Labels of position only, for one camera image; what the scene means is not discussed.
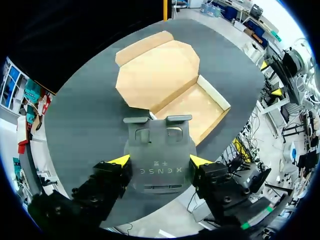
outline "red object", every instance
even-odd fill
[[[25,150],[26,150],[26,145],[23,144],[23,145],[18,145],[18,154],[24,154],[25,153]]]
[[[43,109],[42,109],[42,114],[43,115],[46,113],[50,103],[51,103],[51,100],[50,100],[49,96],[47,95],[46,96],[46,103],[45,103],[45,105],[43,106]]]

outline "cardboard flap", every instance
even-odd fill
[[[226,111],[231,106],[227,100],[201,75],[196,82],[206,93],[224,110]]]
[[[191,66],[194,68],[196,72],[199,71],[199,64],[200,64],[200,58],[195,52],[195,50],[192,48],[191,45],[181,42],[181,41],[175,41],[178,43],[178,46],[181,48],[181,51],[183,51],[184,55],[188,58],[190,61]]]
[[[148,36],[118,51],[115,55],[115,62],[121,67],[141,54],[172,40],[174,37],[167,31]]]
[[[130,107],[156,113],[197,78],[185,51],[172,40],[121,66],[115,88]]]

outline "cardboard box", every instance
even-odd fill
[[[247,35],[249,35],[250,37],[251,37],[252,34],[255,33],[254,31],[250,30],[249,28],[246,28],[246,29],[244,30],[244,32],[245,32]]]
[[[130,107],[148,109],[158,119],[192,115],[189,133],[198,145],[223,119],[230,104],[201,75],[191,45],[167,31],[116,53],[116,89]]]

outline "black cable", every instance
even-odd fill
[[[194,192],[194,194],[192,195],[191,199],[190,199],[190,202],[188,203],[188,206],[186,207],[186,210],[189,211],[189,206],[190,206],[190,203],[192,201],[192,199],[196,196],[196,191]]]
[[[128,223],[128,224],[131,225],[131,228],[128,228],[128,230],[127,230],[126,232],[127,232],[127,235],[130,236],[129,231],[132,230],[132,228],[133,228],[134,226],[133,226],[131,223]]]

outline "gray table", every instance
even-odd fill
[[[148,116],[130,108],[115,89],[115,55],[128,45],[161,31],[192,45],[200,57],[199,73],[230,103],[231,109],[197,147],[198,156],[215,160],[248,121],[264,83],[263,74],[235,45],[194,20],[159,22],[124,37],[82,66],[61,88],[45,116],[50,156],[66,192],[83,184],[101,160],[124,152],[128,129],[124,117]],[[145,195],[128,188],[103,227],[138,220],[177,195]]]

